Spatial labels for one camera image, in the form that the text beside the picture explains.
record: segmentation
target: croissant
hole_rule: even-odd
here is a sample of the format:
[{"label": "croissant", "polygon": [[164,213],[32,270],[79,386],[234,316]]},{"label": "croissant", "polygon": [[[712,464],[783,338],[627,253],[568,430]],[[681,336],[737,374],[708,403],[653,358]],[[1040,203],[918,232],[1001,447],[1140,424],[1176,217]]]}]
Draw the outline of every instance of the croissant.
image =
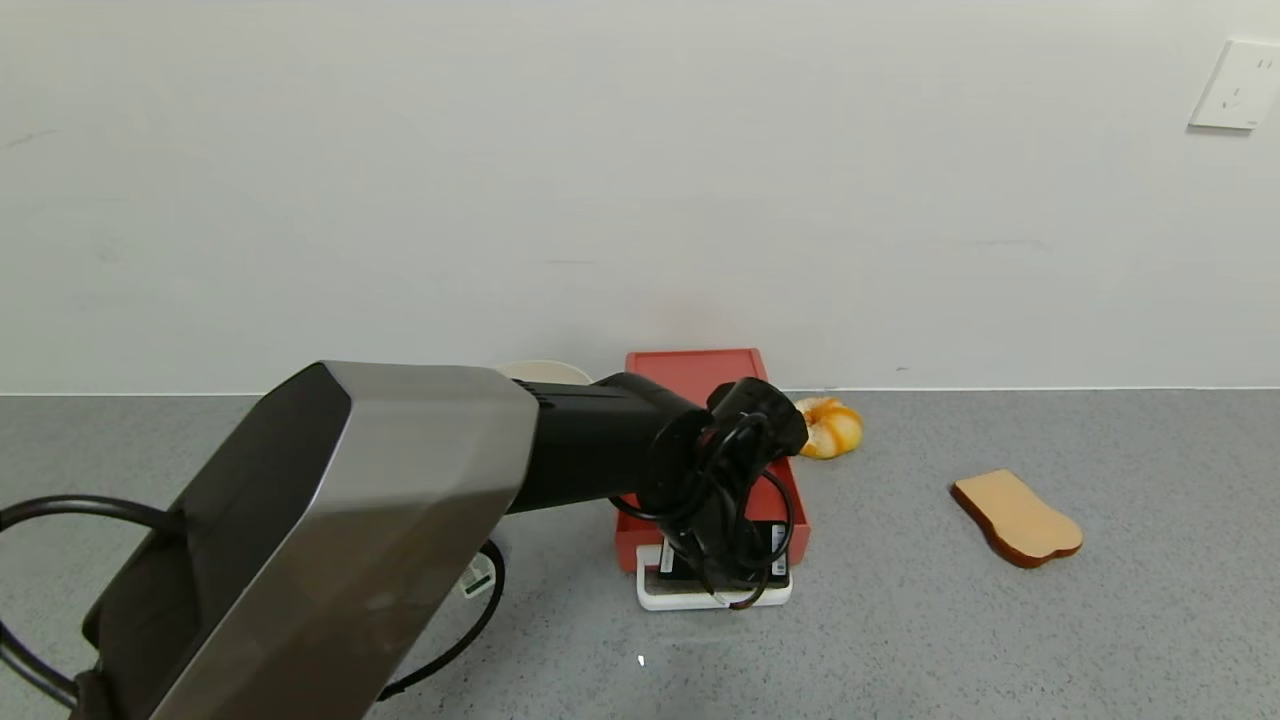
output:
[{"label": "croissant", "polygon": [[800,455],[829,460],[863,442],[863,418],[835,397],[805,397],[796,401],[809,428],[809,442]]}]

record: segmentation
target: silver metal cover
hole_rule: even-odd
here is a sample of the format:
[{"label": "silver metal cover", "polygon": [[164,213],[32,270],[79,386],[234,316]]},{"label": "silver metal cover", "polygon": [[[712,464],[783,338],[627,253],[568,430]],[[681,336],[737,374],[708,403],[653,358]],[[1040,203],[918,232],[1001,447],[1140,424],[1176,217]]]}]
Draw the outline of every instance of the silver metal cover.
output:
[{"label": "silver metal cover", "polygon": [[352,405],[319,489],[152,720],[362,717],[520,491],[538,401],[509,379],[324,365]]}]

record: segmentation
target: wall socket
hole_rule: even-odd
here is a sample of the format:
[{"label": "wall socket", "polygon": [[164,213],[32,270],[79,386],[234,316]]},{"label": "wall socket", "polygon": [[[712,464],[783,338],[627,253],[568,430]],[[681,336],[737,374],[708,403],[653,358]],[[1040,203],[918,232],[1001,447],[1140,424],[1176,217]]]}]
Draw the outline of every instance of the wall socket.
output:
[{"label": "wall socket", "polygon": [[1280,45],[1230,40],[1192,113],[1193,126],[1253,129],[1280,91]]}]

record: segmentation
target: speckled gray surface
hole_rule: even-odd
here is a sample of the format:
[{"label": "speckled gray surface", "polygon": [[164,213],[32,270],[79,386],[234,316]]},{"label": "speckled gray surface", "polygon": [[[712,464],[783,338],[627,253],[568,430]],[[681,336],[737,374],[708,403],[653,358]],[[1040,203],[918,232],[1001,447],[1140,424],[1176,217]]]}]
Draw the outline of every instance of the speckled gray surface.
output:
[{"label": "speckled gray surface", "polygon": [[[813,521],[780,609],[648,614],[603,503],[503,521],[508,596],[453,666],[378,706],[422,717],[1275,717],[1280,392],[863,393],[852,456],[797,464]],[[244,398],[0,398],[0,503],[168,502]],[[1084,528],[996,557],[948,483],[1007,466]],[[0,542],[0,610],[58,666],[140,533],[49,519]],[[451,600],[410,662],[477,611]],[[644,656],[644,664],[639,656]],[[8,673],[0,717],[64,717]]]}]

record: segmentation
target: red box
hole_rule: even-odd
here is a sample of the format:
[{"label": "red box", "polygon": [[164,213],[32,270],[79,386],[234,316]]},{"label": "red box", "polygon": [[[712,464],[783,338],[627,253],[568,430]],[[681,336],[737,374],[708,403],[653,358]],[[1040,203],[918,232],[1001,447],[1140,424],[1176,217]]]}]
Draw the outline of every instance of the red box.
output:
[{"label": "red box", "polygon": [[[721,383],[733,382],[744,377],[769,379],[764,374],[760,351],[754,347],[631,352],[627,355],[627,372],[644,375],[698,405],[705,405],[707,397]],[[791,534],[791,564],[799,565],[809,546],[809,516],[805,515],[804,502],[800,501],[800,491],[796,488],[795,475],[791,474],[790,460],[786,457],[777,460],[769,465],[769,469],[782,480],[782,486],[787,488],[792,505],[795,505],[796,525]],[[635,502],[635,498],[628,496],[628,501]],[[755,483],[746,503],[746,516],[751,520],[786,519],[786,505],[772,483]],[[653,523],[618,512],[618,525],[613,541],[618,552],[618,565],[625,573],[635,573],[636,547],[662,544],[662,532]]]}]

